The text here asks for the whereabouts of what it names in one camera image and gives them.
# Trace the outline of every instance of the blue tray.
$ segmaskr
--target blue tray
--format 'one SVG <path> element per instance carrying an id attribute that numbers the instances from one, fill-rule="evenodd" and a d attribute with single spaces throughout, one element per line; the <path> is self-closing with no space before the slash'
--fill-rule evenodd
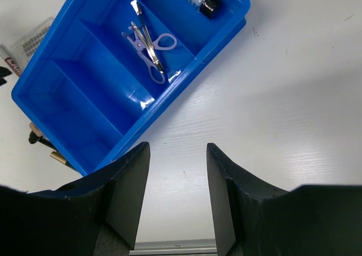
<path id="1" fill-rule="evenodd" d="M 138 18 L 133 0 L 67 0 L 12 91 L 12 98 L 66 159 L 88 175 L 122 156 L 245 26 L 249 0 L 222 0 L 212 20 L 186 0 L 138 0 L 168 82 L 150 78 L 122 37 Z"/>

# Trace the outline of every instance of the black cap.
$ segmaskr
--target black cap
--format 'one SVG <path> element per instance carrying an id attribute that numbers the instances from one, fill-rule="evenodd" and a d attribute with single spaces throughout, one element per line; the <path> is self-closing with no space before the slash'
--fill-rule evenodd
<path id="1" fill-rule="evenodd" d="M 203 0 L 200 12 L 211 19 L 221 7 L 221 0 Z"/>

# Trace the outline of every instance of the table surface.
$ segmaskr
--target table surface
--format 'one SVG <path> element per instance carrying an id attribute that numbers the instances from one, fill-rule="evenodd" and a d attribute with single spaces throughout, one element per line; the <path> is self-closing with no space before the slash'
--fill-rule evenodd
<path id="1" fill-rule="evenodd" d="M 0 41 L 11 45 L 64 1 L 0 0 Z M 138 242 L 214 237 L 208 142 L 283 189 L 362 183 L 362 1 L 251 2 L 247 26 L 139 140 L 152 158 Z M 32 192 L 79 178 L 27 143 L 8 81 L 0 183 Z"/>

